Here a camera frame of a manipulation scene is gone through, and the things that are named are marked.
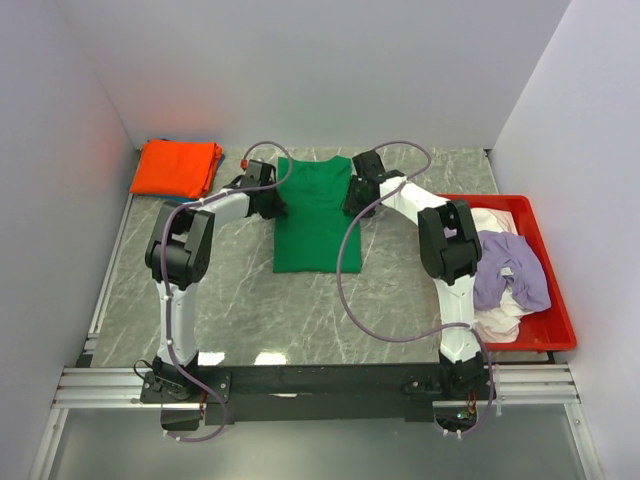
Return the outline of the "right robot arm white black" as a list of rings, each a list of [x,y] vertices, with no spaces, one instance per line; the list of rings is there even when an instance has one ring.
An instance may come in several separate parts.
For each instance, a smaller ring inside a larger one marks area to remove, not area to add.
[[[382,204],[417,227],[421,264],[434,281],[441,327],[439,387],[460,399],[484,377],[480,341],[473,329],[473,289],[482,252],[469,204],[448,200],[416,185],[397,170],[387,171],[369,150],[352,158],[343,212],[355,222]]]

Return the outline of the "green t shirt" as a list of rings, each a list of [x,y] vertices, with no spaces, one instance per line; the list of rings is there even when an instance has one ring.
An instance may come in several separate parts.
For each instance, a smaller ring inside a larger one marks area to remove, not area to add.
[[[352,218],[343,202],[352,172],[351,160],[335,156],[321,162],[281,157],[278,193],[287,215],[275,221],[273,271],[275,273],[334,273],[339,250]]]

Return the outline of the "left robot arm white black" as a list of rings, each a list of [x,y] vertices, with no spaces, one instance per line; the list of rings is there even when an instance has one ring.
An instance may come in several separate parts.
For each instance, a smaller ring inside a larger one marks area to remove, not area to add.
[[[195,340],[196,296],[221,227],[258,214],[284,217],[287,207],[276,189],[275,166],[245,160],[244,173],[207,199],[165,202],[145,252],[160,300],[160,344],[152,370],[176,401],[193,399],[200,388]]]

